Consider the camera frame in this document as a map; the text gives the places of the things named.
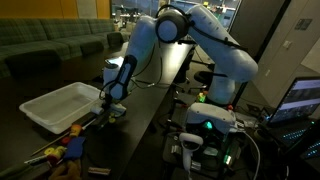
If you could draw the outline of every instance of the desk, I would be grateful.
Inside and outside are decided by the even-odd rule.
[[[119,48],[119,52],[105,52],[105,55],[124,56],[126,47],[125,43]],[[190,48],[189,45],[161,44],[161,50],[155,49],[153,61],[137,79],[156,82],[160,74],[158,60],[162,56],[164,70],[161,83],[171,84]],[[8,77],[0,80],[0,171],[30,159],[32,152],[56,138],[42,127],[34,126],[34,123],[20,112],[19,105],[72,82],[90,84],[94,77],[101,74],[106,56],[99,53],[79,57],[65,61],[61,67],[37,76],[21,79]],[[82,158],[84,179],[91,179],[87,174],[88,167],[97,165],[112,170],[107,179],[121,178],[167,90],[156,87],[144,90],[137,88],[122,101],[128,108],[123,118],[99,132],[87,129]]]

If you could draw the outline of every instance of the green couch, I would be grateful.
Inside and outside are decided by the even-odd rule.
[[[113,32],[111,19],[0,19],[0,78],[11,75],[5,63],[10,56],[54,50],[67,60],[100,44],[109,48],[108,34]]]

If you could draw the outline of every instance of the screen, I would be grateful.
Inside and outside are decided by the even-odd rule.
[[[307,118],[319,104],[320,77],[296,78],[271,116],[270,123]]]

